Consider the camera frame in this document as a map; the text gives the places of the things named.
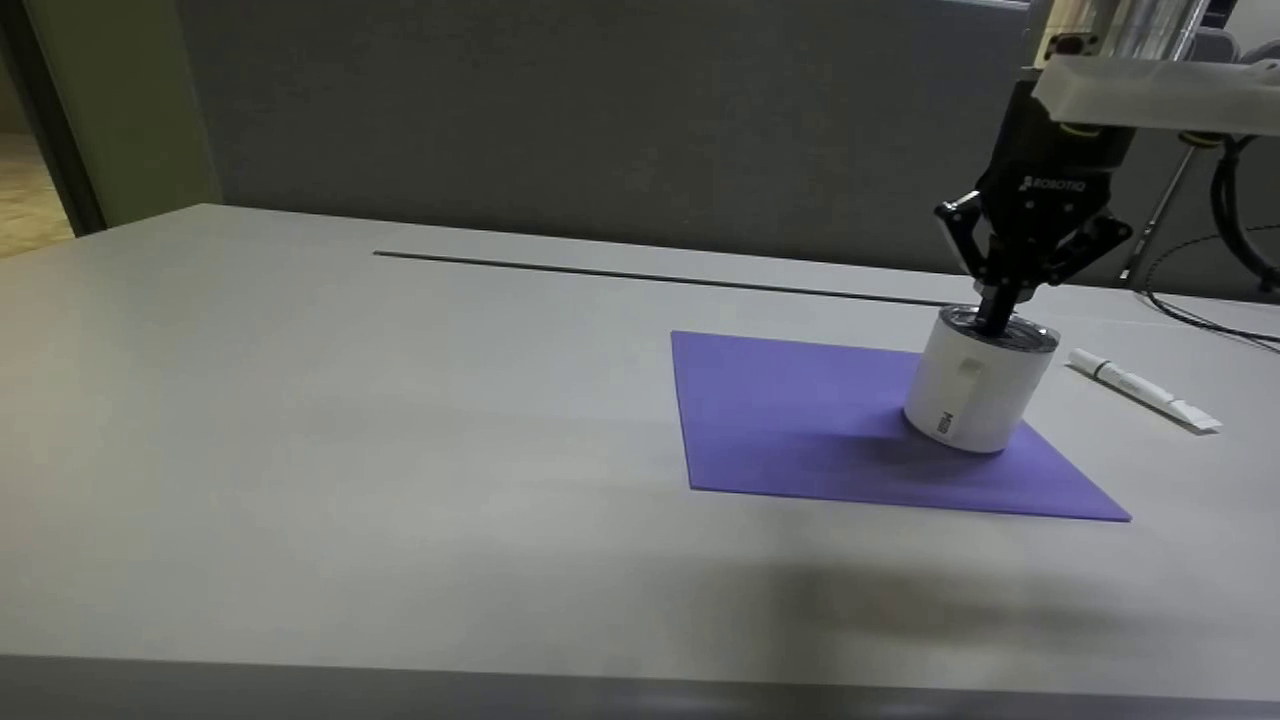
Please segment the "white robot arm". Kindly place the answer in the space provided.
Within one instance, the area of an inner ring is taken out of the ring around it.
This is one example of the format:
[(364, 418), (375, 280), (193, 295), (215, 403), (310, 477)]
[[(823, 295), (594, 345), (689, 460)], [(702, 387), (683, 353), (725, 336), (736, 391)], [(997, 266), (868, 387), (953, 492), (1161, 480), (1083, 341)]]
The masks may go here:
[(980, 180), (938, 203), (978, 280), (978, 336), (1006, 336), (1042, 284), (1065, 284), (1132, 226), (1113, 214), (1113, 174), (1138, 130), (1186, 130), (1221, 148), (1214, 221), (1234, 256), (1278, 280), (1242, 225), (1237, 173), (1255, 135), (1280, 130), (1280, 85), (1259, 60), (1192, 60), (1214, 0), (1051, 0), (1020, 69)]

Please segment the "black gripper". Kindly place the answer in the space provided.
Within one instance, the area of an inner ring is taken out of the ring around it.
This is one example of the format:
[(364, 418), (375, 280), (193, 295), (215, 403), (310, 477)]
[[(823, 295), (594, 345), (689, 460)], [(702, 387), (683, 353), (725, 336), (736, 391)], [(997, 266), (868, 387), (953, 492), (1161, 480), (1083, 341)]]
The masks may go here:
[(1056, 125), (1036, 100), (1036, 70), (1014, 85), (989, 168), (933, 206), (961, 265), (989, 287), (980, 336), (1009, 326), (1018, 287), (1065, 284), (1132, 236), (1113, 214), (1113, 173), (1127, 143), (1132, 127)]

